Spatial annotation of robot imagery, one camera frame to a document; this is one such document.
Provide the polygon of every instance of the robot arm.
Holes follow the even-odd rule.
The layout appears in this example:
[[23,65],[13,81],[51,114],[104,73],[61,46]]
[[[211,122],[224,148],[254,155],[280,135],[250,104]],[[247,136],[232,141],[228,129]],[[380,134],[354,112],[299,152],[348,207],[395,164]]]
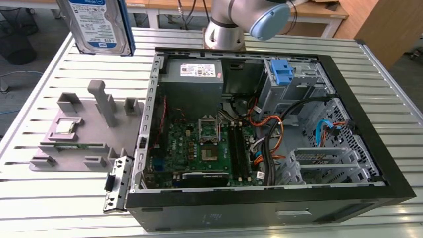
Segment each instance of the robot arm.
[[286,0],[214,0],[206,45],[211,49],[239,50],[244,32],[266,41],[282,30],[288,17]]

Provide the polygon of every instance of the open computer tower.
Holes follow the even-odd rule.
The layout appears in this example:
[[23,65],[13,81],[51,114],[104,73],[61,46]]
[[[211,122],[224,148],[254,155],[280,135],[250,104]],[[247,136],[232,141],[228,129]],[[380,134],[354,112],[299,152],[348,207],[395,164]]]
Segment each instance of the open computer tower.
[[322,55],[156,48],[109,177],[104,212],[147,231],[342,222],[415,197]]

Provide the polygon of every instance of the aluminum table surface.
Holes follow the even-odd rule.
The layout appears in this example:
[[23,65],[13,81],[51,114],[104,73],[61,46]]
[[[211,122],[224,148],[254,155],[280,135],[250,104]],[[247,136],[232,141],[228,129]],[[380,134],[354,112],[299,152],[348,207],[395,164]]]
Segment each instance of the aluminum table surface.
[[[202,48],[202,32],[133,28],[133,57],[80,55],[71,35],[0,143],[0,236],[112,237],[151,235],[129,213],[103,214],[105,173],[32,172],[28,161],[57,112],[57,97],[87,91],[91,79],[105,82],[116,100],[144,100],[153,47]],[[354,40],[278,36],[247,50],[331,55],[382,136],[416,198],[378,208],[340,224],[161,233],[168,237],[422,237],[423,118],[386,69]]]

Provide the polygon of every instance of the black trash bin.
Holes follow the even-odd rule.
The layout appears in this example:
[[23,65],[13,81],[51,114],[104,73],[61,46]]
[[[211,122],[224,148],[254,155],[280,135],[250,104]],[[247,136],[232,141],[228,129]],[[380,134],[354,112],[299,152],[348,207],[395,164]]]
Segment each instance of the black trash bin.
[[37,56],[25,34],[7,21],[0,21],[0,55],[15,65],[32,62]]
[[12,8],[0,7],[0,14],[9,22],[12,27],[21,31],[27,36],[32,35],[39,31],[37,24],[35,23],[32,12],[29,8]]

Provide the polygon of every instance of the blue drive bay latch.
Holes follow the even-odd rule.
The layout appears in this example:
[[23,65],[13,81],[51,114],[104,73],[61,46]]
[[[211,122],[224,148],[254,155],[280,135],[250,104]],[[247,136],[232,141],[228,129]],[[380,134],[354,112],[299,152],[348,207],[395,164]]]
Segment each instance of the blue drive bay latch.
[[294,68],[286,59],[271,59],[272,72],[276,78],[276,84],[290,85],[294,79]]

